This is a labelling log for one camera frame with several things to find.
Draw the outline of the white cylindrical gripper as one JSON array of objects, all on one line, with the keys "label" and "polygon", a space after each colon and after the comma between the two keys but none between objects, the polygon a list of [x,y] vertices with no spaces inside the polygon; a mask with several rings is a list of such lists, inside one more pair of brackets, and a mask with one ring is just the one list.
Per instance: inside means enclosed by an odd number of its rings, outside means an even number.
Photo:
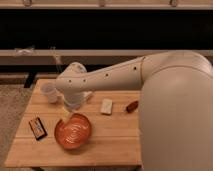
[{"label": "white cylindrical gripper", "polygon": [[68,111],[78,109],[84,102],[84,93],[73,93],[64,95],[64,105]]}]

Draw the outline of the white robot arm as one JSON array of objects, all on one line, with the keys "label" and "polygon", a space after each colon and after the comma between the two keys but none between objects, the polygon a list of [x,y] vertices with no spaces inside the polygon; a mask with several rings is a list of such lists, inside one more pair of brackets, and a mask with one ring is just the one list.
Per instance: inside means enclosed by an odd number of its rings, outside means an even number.
[{"label": "white robot arm", "polygon": [[194,51],[146,55],[93,72],[68,66],[64,96],[138,90],[143,171],[213,171],[213,65]]}]

